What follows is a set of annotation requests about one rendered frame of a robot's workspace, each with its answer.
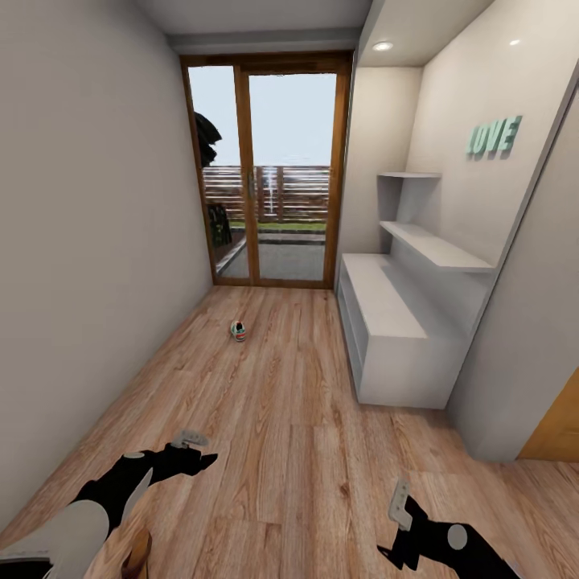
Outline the gym shoe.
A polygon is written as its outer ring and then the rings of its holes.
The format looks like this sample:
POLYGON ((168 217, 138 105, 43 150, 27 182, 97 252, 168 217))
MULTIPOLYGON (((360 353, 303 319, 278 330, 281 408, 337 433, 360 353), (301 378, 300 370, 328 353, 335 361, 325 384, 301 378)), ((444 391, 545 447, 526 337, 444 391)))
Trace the gym shoe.
POLYGON ((231 332, 234 334, 237 342, 244 342, 245 340, 245 329, 244 325, 240 321, 234 321, 231 325, 231 332))

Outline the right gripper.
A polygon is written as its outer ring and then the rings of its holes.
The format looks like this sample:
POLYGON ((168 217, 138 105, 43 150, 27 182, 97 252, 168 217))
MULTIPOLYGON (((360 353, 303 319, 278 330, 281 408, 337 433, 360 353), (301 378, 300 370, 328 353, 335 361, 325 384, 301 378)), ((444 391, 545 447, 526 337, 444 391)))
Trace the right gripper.
POLYGON ((432 559, 425 543, 425 526, 433 520, 428 520, 427 513, 413 499, 406 501, 404 509, 413 518, 410 532, 398 528, 392 549, 379 545, 376 547, 398 569, 406 564, 411 570, 417 570, 420 556, 432 559))

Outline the sandal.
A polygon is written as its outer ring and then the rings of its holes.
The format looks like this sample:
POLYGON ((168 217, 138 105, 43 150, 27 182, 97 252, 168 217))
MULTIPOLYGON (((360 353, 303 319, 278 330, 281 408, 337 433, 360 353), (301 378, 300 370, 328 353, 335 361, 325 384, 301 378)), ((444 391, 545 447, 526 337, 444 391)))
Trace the sandal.
POLYGON ((143 528, 135 537, 133 550, 121 566, 121 579, 149 579, 147 557, 152 547, 148 528, 143 528))

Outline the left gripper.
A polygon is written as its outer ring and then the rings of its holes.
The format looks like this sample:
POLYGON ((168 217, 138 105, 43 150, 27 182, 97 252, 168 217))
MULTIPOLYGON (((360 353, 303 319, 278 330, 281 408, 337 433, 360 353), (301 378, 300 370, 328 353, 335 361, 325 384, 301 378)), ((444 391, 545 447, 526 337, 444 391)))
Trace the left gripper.
POLYGON ((218 458, 218 454, 205 454, 202 456, 202 451, 191 447, 177 450, 171 444, 166 445, 164 452, 170 458, 170 471, 166 478, 171 478, 181 473, 194 476, 200 470, 207 469, 218 458))

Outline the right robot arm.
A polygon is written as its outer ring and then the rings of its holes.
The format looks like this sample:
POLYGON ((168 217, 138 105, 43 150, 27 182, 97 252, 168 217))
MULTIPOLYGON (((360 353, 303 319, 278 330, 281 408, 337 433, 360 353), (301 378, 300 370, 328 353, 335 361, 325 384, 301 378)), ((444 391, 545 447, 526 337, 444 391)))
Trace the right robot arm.
POLYGON ((398 569, 417 570, 420 556, 453 567, 459 579, 525 579, 508 560, 501 559, 470 525, 433 522, 409 497, 409 484, 398 480, 388 518, 398 523, 392 549, 377 549, 398 569))

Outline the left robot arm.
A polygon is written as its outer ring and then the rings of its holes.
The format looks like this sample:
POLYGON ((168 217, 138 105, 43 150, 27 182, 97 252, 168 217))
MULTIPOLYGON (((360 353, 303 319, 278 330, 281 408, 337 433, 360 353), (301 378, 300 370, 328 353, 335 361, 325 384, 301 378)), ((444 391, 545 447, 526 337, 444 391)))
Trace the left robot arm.
POLYGON ((179 428, 165 451, 127 453, 99 480, 91 480, 41 527, 0 551, 0 579, 83 579, 108 534, 118 528, 156 482, 177 474, 194 476, 218 454, 192 449, 210 437, 179 428))

